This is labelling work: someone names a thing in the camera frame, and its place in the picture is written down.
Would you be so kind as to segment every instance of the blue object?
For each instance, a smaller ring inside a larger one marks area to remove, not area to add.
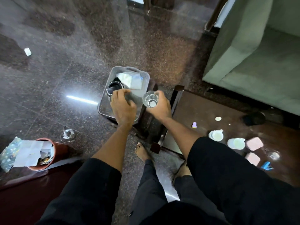
[[[270,165],[270,162],[265,162],[262,166],[261,166],[261,169],[263,170],[272,170],[273,167]]]

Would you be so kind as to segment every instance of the black pants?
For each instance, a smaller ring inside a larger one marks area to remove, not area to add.
[[[201,208],[210,216],[226,221],[220,212],[203,192],[198,188],[192,176],[182,176],[175,179],[175,189],[182,202]],[[152,215],[162,206],[167,204],[167,198],[156,175],[155,167],[151,160],[146,160],[137,193],[134,197],[129,225],[138,225],[145,218]]]

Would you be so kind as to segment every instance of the clear glass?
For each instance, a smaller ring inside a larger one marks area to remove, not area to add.
[[[158,93],[155,91],[148,91],[143,96],[143,104],[146,107],[153,108],[158,103]]]

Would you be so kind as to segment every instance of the bare foot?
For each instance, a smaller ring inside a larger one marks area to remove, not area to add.
[[[190,170],[189,170],[189,167],[188,167],[186,161],[184,161],[184,163],[179,168],[177,174],[175,175],[175,177],[173,179],[172,184],[174,185],[174,182],[175,182],[176,178],[182,177],[182,176],[185,176],[185,175],[192,175],[191,172],[190,172]]]
[[[144,146],[141,144],[141,142],[137,143],[137,147],[135,148],[134,152],[143,162],[146,160],[152,160],[151,156],[148,154],[147,150],[144,148]]]

